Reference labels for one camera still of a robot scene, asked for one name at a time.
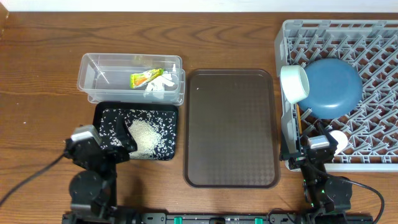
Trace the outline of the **pink white cup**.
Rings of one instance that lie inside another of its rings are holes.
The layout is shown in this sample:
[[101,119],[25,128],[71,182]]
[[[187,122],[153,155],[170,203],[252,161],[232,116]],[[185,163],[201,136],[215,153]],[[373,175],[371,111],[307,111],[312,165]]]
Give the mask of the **pink white cup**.
[[335,155],[341,153],[348,145],[348,138],[342,131],[333,130],[330,131],[330,135],[338,142],[336,147]]

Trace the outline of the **wooden chopstick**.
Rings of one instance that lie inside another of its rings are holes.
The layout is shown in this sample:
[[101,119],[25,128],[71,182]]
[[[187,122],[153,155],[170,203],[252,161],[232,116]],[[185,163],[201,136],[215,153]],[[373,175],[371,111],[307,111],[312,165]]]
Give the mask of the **wooden chopstick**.
[[300,107],[299,107],[298,103],[296,103],[295,107],[296,107],[296,114],[297,114],[298,130],[299,130],[299,134],[301,135],[302,134],[302,122],[301,122]]

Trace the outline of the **dark blue plate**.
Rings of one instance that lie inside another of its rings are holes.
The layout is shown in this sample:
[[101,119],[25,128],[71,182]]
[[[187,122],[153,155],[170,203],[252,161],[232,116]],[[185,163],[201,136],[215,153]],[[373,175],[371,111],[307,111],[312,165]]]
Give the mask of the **dark blue plate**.
[[347,62],[326,58],[312,62],[304,70],[310,93],[298,105],[303,111],[310,109],[313,117],[339,118],[355,109],[361,101],[361,77]]

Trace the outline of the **mint green bowl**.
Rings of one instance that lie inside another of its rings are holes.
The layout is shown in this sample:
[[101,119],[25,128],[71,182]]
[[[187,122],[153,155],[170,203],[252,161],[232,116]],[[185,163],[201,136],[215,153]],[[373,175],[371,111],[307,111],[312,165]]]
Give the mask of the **mint green bowl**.
[[300,65],[285,65],[280,70],[280,83],[287,101],[296,104],[310,93],[307,73]]

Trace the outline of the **yellow snack wrapper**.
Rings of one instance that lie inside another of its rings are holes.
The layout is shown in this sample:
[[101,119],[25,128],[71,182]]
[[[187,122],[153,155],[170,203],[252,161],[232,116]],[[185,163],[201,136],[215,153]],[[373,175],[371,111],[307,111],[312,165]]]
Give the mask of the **yellow snack wrapper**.
[[157,68],[147,70],[142,73],[133,73],[130,75],[130,87],[132,89],[140,88],[164,73],[164,69]]

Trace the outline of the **white tissue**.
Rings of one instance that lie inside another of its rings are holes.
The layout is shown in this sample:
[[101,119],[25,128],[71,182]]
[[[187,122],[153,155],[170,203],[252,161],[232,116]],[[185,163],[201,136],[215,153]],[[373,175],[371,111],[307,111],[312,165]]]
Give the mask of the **white tissue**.
[[172,75],[164,72],[163,75],[155,78],[147,84],[144,96],[153,96],[157,99],[164,99],[164,91],[166,87],[173,87],[175,83],[172,81]]

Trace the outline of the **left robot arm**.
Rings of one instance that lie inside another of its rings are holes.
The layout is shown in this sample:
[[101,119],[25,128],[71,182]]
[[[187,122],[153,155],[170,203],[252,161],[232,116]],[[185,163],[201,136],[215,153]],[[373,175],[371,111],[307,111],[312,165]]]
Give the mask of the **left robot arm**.
[[136,210],[119,208],[116,201],[116,165],[127,162],[137,144],[119,116],[114,130],[120,146],[103,149],[102,139],[93,125],[76,128],[66,140],[64,157],[84,168],[72,178],[69,193],[72,198],[69,214],[63,223],[140,223]]

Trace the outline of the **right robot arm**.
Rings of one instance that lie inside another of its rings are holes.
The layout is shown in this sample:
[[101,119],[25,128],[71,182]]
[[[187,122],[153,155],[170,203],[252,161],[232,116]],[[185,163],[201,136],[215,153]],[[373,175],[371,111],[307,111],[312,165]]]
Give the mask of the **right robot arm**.
[[289,169],[300,169],[303,176],[303,192],[311,208],[297,215],[294,223],[348,223],[346,211],[351,208],[352,185],[345,177],[328,174],[325,163],[334,158],[338,141],[332,137],[322,122],[317,124],[322,140],[319,146],[308,143],[297,152],[289,152],[282,141],[280,160],[288,162]]

